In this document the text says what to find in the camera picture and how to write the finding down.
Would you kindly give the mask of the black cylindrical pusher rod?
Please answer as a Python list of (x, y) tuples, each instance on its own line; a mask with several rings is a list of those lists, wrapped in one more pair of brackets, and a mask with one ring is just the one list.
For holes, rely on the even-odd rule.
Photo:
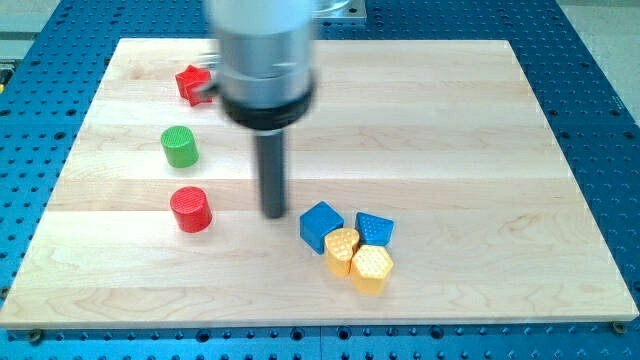
[(280, 218), (286, 212), (284, 131), (259, 131), (254, 140), (261, 210)]

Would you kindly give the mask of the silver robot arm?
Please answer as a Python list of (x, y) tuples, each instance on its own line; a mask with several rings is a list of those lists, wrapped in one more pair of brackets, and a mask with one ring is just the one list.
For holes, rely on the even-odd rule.
[(207, 11), (219, 60), (208, 86), (225, 114), (254, 131), (261, 210), (286, 212), (285, 128), (314, 96), (310, 0), (212, 0)]

